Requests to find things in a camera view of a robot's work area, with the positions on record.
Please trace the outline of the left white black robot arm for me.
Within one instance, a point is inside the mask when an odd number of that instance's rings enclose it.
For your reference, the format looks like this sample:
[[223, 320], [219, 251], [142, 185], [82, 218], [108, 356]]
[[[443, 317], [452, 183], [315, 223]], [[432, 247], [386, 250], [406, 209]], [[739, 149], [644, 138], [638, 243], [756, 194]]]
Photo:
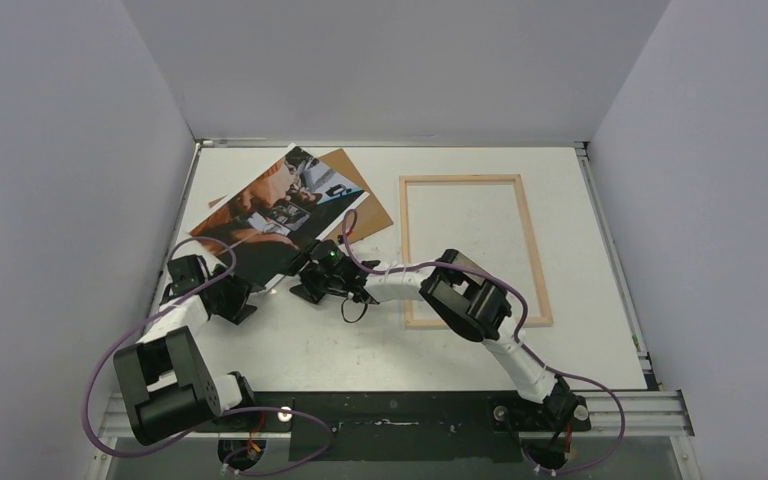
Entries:
[[255, 313], [254, 286], [222, 265], [210, 270], [199, 255], [172, 259], [167, 271], [165, 314], [113, 356], [136, 440], [150, 446], [218, 417], [233, 430], [250, 428], [259, 405], [247, 379], [237, 371], [212, 375], [195, 336], [211, 319], [239, 325]]

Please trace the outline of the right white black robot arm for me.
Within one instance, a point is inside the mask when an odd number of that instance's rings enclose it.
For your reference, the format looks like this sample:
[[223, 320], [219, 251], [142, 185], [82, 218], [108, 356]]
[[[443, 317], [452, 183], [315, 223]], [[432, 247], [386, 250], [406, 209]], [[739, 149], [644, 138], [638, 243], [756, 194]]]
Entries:
[[292, 293], [312, 304], [327, 295], [364, 306], [423, 302], [455, 334], [488, 350], [526, 401], [532, 425], [565, 427], [589, 418], [584, 399], [516, 339], [507, 285], [455, 249], [434, 261], [405, 265], [359, 261], [331, 240], [317, 241], [298, 254], [286, 272], [299, 280]]

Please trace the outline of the white wooden picture frame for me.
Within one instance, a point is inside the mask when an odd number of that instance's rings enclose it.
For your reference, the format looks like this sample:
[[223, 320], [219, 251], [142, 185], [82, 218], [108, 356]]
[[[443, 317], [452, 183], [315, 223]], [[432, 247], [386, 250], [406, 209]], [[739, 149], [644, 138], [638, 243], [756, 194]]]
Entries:
[[432, 260], [456, 249], [526, 298], [527, 328], [554, 324], [519, 174], [402, 176], [399, 204], [403, 262]]

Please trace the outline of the printed colour photo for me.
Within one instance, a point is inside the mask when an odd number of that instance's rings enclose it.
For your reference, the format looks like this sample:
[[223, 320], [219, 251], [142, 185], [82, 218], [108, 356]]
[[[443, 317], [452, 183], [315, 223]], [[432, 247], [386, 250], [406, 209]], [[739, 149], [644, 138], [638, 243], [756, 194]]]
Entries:
[[286, 274], [292, 260], [324, 239], [366, 188], [299, 146], [243, 188], [222, 198], [189, 231], [221, 264], [263, 290]]

